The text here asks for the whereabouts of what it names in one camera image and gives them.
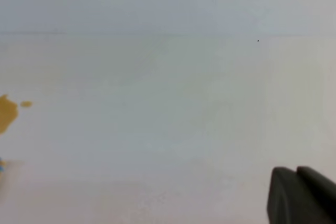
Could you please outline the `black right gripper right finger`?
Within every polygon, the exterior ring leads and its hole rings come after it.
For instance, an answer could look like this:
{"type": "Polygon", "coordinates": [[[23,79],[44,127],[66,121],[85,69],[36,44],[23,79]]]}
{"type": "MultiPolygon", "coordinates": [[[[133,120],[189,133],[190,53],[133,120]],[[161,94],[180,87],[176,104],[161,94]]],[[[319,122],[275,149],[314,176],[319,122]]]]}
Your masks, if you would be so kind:
{"type": "Polygon", "coordinates": [[[307,166],[297,167],[297,174],[314,196],[316,203],[335,223],[335,183],[307,166]]]}

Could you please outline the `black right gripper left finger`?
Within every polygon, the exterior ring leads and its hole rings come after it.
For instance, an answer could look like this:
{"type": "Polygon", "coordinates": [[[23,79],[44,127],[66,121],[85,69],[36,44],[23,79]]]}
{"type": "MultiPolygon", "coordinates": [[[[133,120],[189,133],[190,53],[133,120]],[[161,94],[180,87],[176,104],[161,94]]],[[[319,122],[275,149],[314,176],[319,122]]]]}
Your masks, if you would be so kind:
{"type": "Polygon", "coordinates": [[[271,173],[267,215],[269,223],[331,223],[297,170],[275,167],[271,173]]]}

